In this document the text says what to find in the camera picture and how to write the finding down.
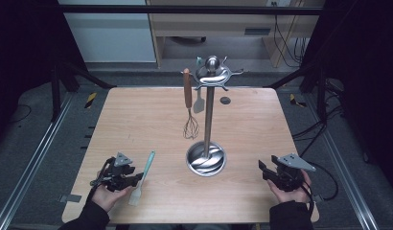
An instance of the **person's left hand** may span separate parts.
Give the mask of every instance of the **person's left hand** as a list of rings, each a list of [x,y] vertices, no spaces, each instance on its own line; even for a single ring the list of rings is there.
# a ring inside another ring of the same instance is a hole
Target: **person's left hand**
[[[92,201],[101,206],[107,213],[113,208],[116,201],[127,195],[132,187],[127,187],[119,192],[110,192],[105,185],[100,185],[95,191]]]

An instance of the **sleeve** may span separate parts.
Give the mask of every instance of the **sleeve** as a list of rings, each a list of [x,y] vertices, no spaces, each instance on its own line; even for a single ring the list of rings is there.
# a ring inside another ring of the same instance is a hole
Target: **sleeve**
[[[271,230],[313,230],[305,203],[289,201],[270,208]]]
[[[93,201],[88,202],[80,216],[63,224],[58,230],[104,230],[109,223],[107,212]]]

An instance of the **person's right hand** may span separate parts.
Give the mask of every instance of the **person's right hand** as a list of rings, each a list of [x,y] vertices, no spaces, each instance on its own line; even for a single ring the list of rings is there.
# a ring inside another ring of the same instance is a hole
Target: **person's right hand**
[[[311,180],[310,177],[308,176],[307,172],[301,170],[302,174],[304,175],[304,179],[306,183],[303,183],[303,187],[308,190],[308,186],[311,186]],[[302,188],[298,188],[297,190],[291,191],[291,192],[284,192],[280,189],[277,188],[277,186],[271,181],[267,180],[268,187],[270,187],[270,190],[277,196],[278,202],[284,203],[288,201],[295,200],[295,202],[302,202],[302,203],[307,203],[310,201],[310,198],[308,195],[305,193],[305,191]]]

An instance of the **whisk handle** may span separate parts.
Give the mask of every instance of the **whisk handle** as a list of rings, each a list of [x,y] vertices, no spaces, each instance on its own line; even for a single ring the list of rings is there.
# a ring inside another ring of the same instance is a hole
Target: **whisk handle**
[[[188,68],[184,69],[183,77],[184,77],[185,106],[187,108],[191,108],[193,105],[193,93],[191,91],[190,70]]]

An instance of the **wall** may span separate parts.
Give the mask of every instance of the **wall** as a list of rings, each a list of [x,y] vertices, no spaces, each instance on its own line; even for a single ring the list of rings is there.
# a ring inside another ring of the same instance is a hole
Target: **wall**
[[[146,5],[144,0],[58,0],[60,4]],[[156,62],[145,13],[66,13],[85,62]]]

